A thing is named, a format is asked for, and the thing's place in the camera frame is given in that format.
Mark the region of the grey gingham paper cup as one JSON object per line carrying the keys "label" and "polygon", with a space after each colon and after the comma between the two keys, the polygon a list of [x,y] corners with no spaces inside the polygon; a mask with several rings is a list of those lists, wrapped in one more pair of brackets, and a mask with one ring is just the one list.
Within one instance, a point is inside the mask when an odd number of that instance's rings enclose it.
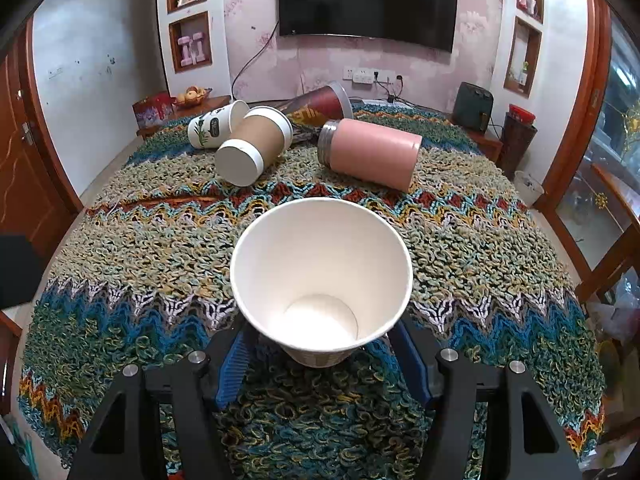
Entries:
{"label": "grey gingham paper cup", "polygon": [[244,318],[294,361],[341,363],[405,312],[412,261],[396,229],[363,206],[293,200],[254,220],[230,262]]}

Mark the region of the brown sleeve paper cup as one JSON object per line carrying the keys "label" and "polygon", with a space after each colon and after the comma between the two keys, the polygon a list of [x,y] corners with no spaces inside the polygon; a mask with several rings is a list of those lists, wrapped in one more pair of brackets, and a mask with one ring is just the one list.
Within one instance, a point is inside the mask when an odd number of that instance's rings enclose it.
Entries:
{"label": "brown sleeve paper cup", "polygon": [[215,154],[219,177],[235,186],[250,186],[292,144],[290,120],[270,106],[251,108]]}

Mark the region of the white leaf print paper cup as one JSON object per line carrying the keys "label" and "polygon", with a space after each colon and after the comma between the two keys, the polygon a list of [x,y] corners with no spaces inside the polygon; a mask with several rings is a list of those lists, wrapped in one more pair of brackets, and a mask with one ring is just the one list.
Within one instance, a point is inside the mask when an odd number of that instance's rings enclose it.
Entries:
{"label": "white leaf print paper cup", "polygon": [[188,125],[188,139],[198,150],[216,150],[231,136],[250,107],[241,100],[194,117]]}

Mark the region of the red printed plastic cup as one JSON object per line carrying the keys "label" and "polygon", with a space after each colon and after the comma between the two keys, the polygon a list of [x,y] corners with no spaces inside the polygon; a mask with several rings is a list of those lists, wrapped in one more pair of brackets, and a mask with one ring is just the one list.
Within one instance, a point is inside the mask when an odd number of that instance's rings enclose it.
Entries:
{"label": "red printed plastic cup", "polygon": [[279,105],[278,110],[299,127],[319,128],[329,120],[352,118],[352,103],[337,81],[296,96]]}

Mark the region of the white ceramic pot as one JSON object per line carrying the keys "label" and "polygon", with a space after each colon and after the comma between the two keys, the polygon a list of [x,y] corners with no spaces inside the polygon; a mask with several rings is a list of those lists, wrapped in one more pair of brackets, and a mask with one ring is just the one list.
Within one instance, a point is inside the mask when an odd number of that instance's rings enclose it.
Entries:
{"label": "white ceramic pot", "polygon": [[518,196],[520,196],[521,201],[528,208],[532,208],[534,203],[544,195],[542,185],[528,172],[523,170],[516,170],[514,172],[513,184],[518,191]]}

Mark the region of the pink steel tumbler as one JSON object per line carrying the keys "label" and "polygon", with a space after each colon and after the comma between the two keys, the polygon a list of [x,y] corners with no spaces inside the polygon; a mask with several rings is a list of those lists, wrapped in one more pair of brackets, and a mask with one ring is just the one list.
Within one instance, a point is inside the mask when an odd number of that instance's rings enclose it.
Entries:
{"label": "pink steel tumbler", "polygon": [[361,120],[329,120],[319,132],[319,162],[332,171],[407,193],[422,136]]}

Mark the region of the dark woven waste basket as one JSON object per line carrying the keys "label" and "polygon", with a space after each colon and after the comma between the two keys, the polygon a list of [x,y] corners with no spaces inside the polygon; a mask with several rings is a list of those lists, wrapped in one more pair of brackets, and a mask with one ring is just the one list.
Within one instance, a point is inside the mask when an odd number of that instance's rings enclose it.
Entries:
{"label": "dark woven waste basket", "polygon": [[535,119],[533,113],[514,104],[509,105],[504,116],[497,166],[510,181],[514,179],[515,171],[537,132]]}

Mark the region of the wooden door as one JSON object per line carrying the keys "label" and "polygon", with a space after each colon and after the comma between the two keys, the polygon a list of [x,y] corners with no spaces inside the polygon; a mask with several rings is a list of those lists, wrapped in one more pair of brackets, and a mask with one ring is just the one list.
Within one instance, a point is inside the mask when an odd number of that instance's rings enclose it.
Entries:
{"label": "wooden door", "polygon": [[1,232],[50,259],[82,211],[55,151],[36,83],[30,18],[1,60]]}

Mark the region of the white set-top box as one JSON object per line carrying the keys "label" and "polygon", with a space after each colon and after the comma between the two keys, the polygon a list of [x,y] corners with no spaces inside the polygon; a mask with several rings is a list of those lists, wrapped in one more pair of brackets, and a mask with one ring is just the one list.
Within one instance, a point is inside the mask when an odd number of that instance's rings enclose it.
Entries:
{"label": "white set-top box", "polygon": [[371,105],[371,106],[387,106],[387,107],[401,107],[401,108],[413,108],[413,105],[407,104],[401,101],[388,102],[386,99],[363,99],[359,96],[351,96],[349,101],[352,106]]}

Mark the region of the dark green speaker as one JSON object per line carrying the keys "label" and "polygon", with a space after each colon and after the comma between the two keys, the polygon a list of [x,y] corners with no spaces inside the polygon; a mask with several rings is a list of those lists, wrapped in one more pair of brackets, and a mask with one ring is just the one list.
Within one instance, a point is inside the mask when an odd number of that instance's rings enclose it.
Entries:
{"label": "dark green speaker", "polygon": [[493,106],[494,96],[488,90],[463,81],[454,101],[451,120],[465,129],[485,133]]}

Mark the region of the red gift box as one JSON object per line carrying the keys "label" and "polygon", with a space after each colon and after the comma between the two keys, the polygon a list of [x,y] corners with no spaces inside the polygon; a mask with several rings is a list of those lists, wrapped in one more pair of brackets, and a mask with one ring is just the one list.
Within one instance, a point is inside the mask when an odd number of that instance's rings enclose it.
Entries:
{"label": "red gift box", "polygon": [[139,129],[161,126],[174,114],[174,104],[167,91],[147,96],[132,104]]}

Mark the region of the fruit basket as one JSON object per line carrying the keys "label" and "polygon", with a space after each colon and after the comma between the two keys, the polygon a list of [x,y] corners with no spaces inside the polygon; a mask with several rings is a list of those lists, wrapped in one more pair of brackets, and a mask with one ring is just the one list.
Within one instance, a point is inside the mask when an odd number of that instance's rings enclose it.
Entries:
{"label": "fruit basket", "polygon": [[174,96],[172,102],[175,107],[186,110],[187,108],[200,106],[209,97],[210,92],[212,92],[211,88],[192,86],[187,88],[185,92],[179,93],[178,96]]}

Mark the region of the white power strip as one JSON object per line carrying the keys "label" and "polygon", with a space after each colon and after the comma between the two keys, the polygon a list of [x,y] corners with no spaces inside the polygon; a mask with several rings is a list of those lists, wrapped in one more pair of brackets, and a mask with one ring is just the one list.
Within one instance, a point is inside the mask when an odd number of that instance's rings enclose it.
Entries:
{"label": "white power strip", "polygon": [[354,84],[393,84],[401,81],[402,76],[393,70],[382,70],[382,68],[352,67],[343,68],[343,79]]}

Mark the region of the pink dumbbells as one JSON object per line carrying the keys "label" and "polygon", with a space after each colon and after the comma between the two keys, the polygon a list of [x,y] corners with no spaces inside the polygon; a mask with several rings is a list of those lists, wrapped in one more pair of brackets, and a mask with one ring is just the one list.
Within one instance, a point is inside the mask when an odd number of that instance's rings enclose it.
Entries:
{"label": "pink dumbbells", "polygon": [[207,60],[203,48],[204,38],[205,36],[202,32],[178,38],[178,46],[181,49],[181,67],[196,65]]}

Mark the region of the black wall television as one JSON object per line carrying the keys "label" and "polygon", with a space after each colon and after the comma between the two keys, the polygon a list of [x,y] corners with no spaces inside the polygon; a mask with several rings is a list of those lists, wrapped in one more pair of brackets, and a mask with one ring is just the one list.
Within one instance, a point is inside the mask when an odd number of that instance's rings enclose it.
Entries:
{"label": "black wall television", "polygon": [[284,36],[367,37],[450,52],[458,0],[278,0]]}

